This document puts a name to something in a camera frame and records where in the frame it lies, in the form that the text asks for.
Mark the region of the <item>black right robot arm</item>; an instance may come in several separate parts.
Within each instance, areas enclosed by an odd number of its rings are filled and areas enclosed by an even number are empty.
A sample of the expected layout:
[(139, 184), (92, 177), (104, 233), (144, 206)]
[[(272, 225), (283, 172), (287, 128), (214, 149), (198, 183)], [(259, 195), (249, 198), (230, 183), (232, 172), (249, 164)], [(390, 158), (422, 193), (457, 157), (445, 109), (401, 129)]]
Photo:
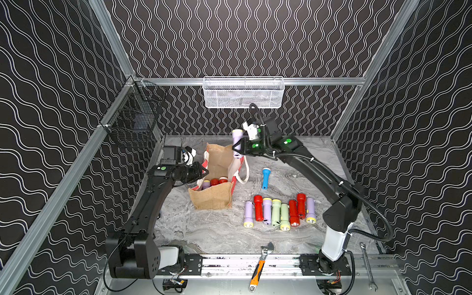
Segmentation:
[[(294, 135), (283, 135), (272, 118), (244, 124), (232, 131), (232, 150), (238, 156), (260, 156), (280, 160), (305, 176), (330, 203), (323, 213), (327, 226), (322, 249), (318, 254), (318, 268), (322, 274), (338, 271), (346, 252), (349, 234), (360, 234), (380, 242), (393, 238), (393, 227), (387, 218), (364, 195), (359, 185), (354, 185), (334, 173), (318, 160)], [(383, 237), (355, 229), (361, 208), (366, 206), (380, 217), (387, 228)]]

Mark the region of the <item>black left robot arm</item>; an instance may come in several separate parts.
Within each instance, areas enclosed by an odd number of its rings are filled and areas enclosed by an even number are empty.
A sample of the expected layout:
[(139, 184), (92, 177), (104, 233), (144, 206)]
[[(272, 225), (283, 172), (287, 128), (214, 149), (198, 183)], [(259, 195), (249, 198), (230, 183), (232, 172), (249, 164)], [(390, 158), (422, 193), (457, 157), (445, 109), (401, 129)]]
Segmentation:
[(153, 279), (161, 270), (184, 269), (184, 250), (157, 246), (154, 226), (172, 189), (195, 183), (209, 174), (194, 160), (193, 148), (165, 146), (161, 161), (150, 168), (137, 206), (122, 229), (106, 239), (107, 266), (114, 279)]

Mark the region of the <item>jute tote bag red trim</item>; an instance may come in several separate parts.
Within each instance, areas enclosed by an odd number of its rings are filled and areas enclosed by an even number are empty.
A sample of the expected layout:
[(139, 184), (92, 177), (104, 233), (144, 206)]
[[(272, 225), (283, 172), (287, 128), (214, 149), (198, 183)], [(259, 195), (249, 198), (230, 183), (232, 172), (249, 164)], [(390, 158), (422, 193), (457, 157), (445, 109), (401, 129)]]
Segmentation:
[(237, 183), (244, 185), (249, 179), (247, 158), (234, 157), (234, 151), (230, 145), (208, 144), (202, 166), (208, 170), (208, 175), (188, 190), (195, 209), (230, 209)]

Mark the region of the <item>lavender flashlight back row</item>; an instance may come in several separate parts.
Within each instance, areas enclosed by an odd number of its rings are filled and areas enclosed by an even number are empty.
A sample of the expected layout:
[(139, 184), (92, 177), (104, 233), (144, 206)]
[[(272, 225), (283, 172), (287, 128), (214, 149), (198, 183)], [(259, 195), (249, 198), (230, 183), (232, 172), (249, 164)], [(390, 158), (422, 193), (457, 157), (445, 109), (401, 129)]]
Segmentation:
[(243, 137), (242, 129), (235, 129), (232, 131), (232, 139), (233, 139), (232, 150), (233, 150), (234, 157), (236, 159), (240, 159), (243, 157), (241, 153), (239, 153), (241, 149), (240, 140), (242, 139), (242, 137)]

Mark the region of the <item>blue flashlight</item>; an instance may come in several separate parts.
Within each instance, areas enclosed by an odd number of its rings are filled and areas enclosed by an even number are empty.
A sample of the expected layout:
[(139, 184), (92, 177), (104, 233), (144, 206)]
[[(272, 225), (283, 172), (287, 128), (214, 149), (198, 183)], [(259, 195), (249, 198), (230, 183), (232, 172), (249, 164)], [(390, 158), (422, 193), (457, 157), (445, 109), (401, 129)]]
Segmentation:
[(262, 181), (261, 189), (262, 190), (268, 190), (271, 169), (265, 167), (265, 168), (263, 168), (262, 173), (263, 173), (263, 181)]

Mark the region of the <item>red flashlight back row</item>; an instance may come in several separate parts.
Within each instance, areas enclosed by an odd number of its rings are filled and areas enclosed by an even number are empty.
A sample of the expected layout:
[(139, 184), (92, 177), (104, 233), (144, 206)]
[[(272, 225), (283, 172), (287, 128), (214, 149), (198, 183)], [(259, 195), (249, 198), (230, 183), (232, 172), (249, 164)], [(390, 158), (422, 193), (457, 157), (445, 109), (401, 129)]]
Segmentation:
[(217, 178), (214, 178), (214, 179), (212, 179), (212, 180), (210, 181), (210, 185), (211, 185), (211, 186), (216, 186), (216, 185), (218, 185), (218, 184), (219, 184), (219, 179), (217, 179)]

